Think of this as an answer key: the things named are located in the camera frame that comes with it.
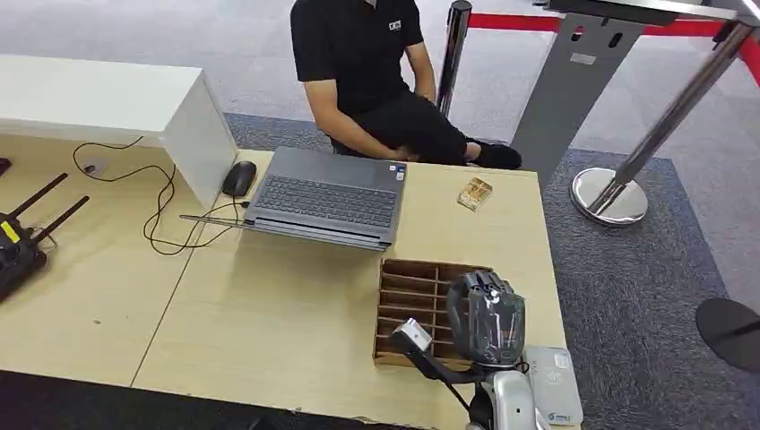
man's hand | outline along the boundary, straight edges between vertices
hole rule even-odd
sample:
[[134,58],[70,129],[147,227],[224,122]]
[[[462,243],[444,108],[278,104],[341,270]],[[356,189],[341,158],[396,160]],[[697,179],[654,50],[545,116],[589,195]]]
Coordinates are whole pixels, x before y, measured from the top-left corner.
[[418,161],[419,155],[412,153],[409,148],[402,146],[393,152],[393,158],[396,161]]

light wood table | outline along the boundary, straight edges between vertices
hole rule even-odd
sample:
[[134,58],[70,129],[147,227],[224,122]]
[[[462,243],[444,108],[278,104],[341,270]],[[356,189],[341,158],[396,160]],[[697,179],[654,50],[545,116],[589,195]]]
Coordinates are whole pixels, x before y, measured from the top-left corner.
[[[264,172],[271,156],[238,158]],[[251,231],[195,250],[134,386],[462,429],[466,414],[443,384],[373,363],[380,262],[493,267],[527,300],[527,343],[564,347],[539,187],[530,172],[410,164],[408,175],[385,254]],[[495,189],[478,213],[456,203],[474,176]]]
[[[77,144],[0,135],[0,157],[13,162],[0,176],[0,211],[15,209],[63,172],[70,176],[20,216],[25,226],[45,226],[83,195],[91,197],[53,234],[58,247],[43,272],[0,303],[0,369],[129,385],[190,251],[160,256],[143,238],[166,183],[160,172],[96,182],[75,168]],[[172,165],[157,148],[87,148],[79,157],[100,160],[104,177],[150,164],[170,172]],[[175,184],[156,237],[176,241],[193,224],[178,214],[203,210],[180,175]]]

black round object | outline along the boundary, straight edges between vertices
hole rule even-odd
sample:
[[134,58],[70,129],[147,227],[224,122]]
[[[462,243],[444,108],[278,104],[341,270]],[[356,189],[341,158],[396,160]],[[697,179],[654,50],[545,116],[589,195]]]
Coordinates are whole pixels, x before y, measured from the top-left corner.
[[726,363],[760,373],[760,316],[725,298],[705,300],[696,309],[696,328]]

mouse cable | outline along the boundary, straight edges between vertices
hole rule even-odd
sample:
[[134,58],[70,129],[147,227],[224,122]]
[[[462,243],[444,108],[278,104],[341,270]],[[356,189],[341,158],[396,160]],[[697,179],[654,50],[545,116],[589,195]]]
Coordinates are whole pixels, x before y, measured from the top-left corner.
[[[153,248],[153,251],[155,251],[158,254],[171,256],[171,255],[177,255],[177,254],[185,251],[186,249],[203,248],[205,246],[210,245],[213,241],[215,241],[216,239],[218,239],[221,235],[223,235],[223,234],[227,233],[228,231],[230,231],[232,228],[225,228],[218,235],[212,237],[210,240],[208,240],[204,244],[201,244],[201,245],[189,245],[190,241],[193,238],[193,233],[195,232],[195,230],[200,225],[200,221],[196,221],[195,224],[193,225],[193,228],[190,229],[190,233],[187,234],[187,238],[186,238],[186,240],[185,240],[185,242],[183,244],[177,244],[177,243],[174,243],[174,242],[169,242],[167,240],[157,239],[157,238],[154,237],[154,235],[155,235],[156,229],[158,228],[158,225],[160,223],[161,214],[163,213],[164,209],[166,209],[167,205],[174,198],[174,194],[175,194],[174,177],[177,174],[177,165],[176,164],[172,165],[171,175],[169,173],[167,173],[167,171],[164,170],[162,167],[157,166],[155,164],[151,164],[149,166],[138,168],[138,169],[136,169],[136,170],[134,170],[132,172],[126,173],[126,174],[121,175],[121,176],[112,177],[112,178],[105,178],[105,177],[97,177],[97,176],[92,175],[90,172],[87,171],[87,167],[83,168],[82,165],[79,164],[79,160],[76,158],[77,152],[79,152],[79,150],[81,150],[82,148],[85,148],[85,147],[88,147],[88,146],[96,146],[96,147],[100,147],[100,148],[106,148],[106,149],[109,149],[109,150],[123,151],[123,150],[128,150],[128,149],[134,147],[144,137],[145,136],[140,136],[140,138],[138,138],[136,141],[134,141],[134,142],[132,142],[132,143],[126,145],[126,146],[111,146],[111,145],[106,145],[106,144],[103,144],[103,143],[96,143],[96,142],[86,142],[86,143],[83,143],[83,144],[77,146],[73,150],[73,153],[72,153],[73,163],[76,166],[76,168],[83,175],[85,175],[86,177],[88,177],[90,179],[93,179],[93,180],[96,180],[96,181],[106,182],[106,183],[114,183],[114,182],[120,181],[122,179],[127,179],[130,176],[137,175],[138,173],[143,172],[143,171],[148,170],[148,169],[157,169],[157,170],[159,170],[161,172],[161,174],[163,174],[164,177],[167,178],[167,183],[163,186],[163,188],[161,188],[161,190],[159,191],[158,196],[156,197],[156,212],[153,213],[151,215],[151,217],[148,218],[148,220],[146,220],[145,223],[142,225],[142,232],[143,232],[142,236],[151,243],[151,247]],[[163,197],[164,193],[167,190],[168,190],[168,198],[165,201],[162,201],[162,197]],[[233,198],[232,199],[232,203],[223,204],[223,205],[221,205],[218,208],[211,209],[210,211],[206,212],[203,216],[206,217],[206,216],[208,216],[208,215],[210,215],[210,214],[212,214],[215,211],[218,211],[220,209],[227,208],[229,206],[234,206],[235,207],[235,220],[239,221],[240,216],[238,214],[238,205],[243,205],[243,204],[244,203],[237,202],[236,199]],[[148,226],[150,226],[150,224],[151,224],[152,221],[154,221],[154,222],[152,223],[152,226],[151,226],[150,232],[149,232],[148,231]],[[156,246],[156,244],[176,246],[179,249],[177,249],[175,251],[167,252],[167,251],[160,250]]]

black mouse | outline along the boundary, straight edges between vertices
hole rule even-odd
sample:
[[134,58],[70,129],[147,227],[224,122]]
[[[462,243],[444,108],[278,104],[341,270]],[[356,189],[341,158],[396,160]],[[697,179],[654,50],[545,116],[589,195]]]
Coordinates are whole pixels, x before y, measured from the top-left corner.
[[250,161],[240,161],[224,178],[221,191],[230,197],[243,197],[248,194],[251,184],[256,178],[256,164]]

